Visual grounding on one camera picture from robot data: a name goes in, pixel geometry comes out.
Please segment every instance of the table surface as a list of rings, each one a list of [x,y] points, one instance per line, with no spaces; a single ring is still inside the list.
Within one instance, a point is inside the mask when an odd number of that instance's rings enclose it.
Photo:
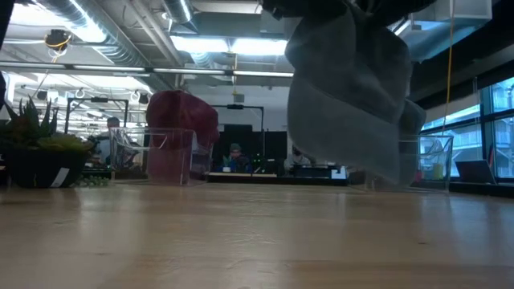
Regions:
[[[514,288],[514,202],[299,185],[11,190],[0,288]]]

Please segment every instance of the red fabric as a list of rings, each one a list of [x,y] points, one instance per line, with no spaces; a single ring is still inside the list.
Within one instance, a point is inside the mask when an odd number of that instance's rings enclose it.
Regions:
[[[183,91],[154,94],[146,111],[150,128],[184,128],[196,132],[198,143],[208,147],[219,139],[218,112],[208,103]]]
[[[182,91],[154,94],[147,108],[146,122],[150,128],[195,131],[198,144],[206,149],[210,149],[219,138],[216,110],[198,97]],[[152,136],[147,166],[150,178],[158,182],[187,183],[192,146],[192,132]]]

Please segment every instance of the computer monitor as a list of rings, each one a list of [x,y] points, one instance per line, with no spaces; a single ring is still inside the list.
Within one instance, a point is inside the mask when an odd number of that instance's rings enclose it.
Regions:
[[[496,185],[495,176],[487,161],[456,161],[455,164],[459,171],[460,181]]]

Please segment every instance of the clear acrylic box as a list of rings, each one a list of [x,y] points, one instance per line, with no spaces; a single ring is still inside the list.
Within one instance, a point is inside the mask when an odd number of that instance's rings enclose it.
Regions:
[[[405,136],[399,141],[400,181],[347,169],[350,187],[372,192],[448,193],[453,136]]]
[[[112,180],[150,185],[199,185],[210,171],[213,144],[182,128],[111,128]]]

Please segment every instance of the ductwork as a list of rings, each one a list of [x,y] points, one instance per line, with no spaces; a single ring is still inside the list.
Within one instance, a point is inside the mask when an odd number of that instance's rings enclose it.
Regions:
[[[191,53],[191,58],[193,59],[194,64],[196,64],[198,68],[222,70],[229,69],[227,65],[222,65],[213,61],[210,53]],[[232,76],[212,75],[211,77],[214,77],[215,79],[219,79],[221,81],[232,81]]]
[[[194,8],[190,0],[162,0],[162,5],[169,16],[169,30],[172,22],[198,33],[198,28],[193,23]]]
[[[190,0],[162,0],[162,5],[175,23],[184,24],[193,19],[194,11]]]
[[[108,44],[109,47],[94,49],[112,63],[126,67],[151,66],[151,63],[95,0],[32,0],[32,2],[60,17],[65,27],[83,41]],[[159,75],[138,78],[138,80],[158,91],[173,88]]]

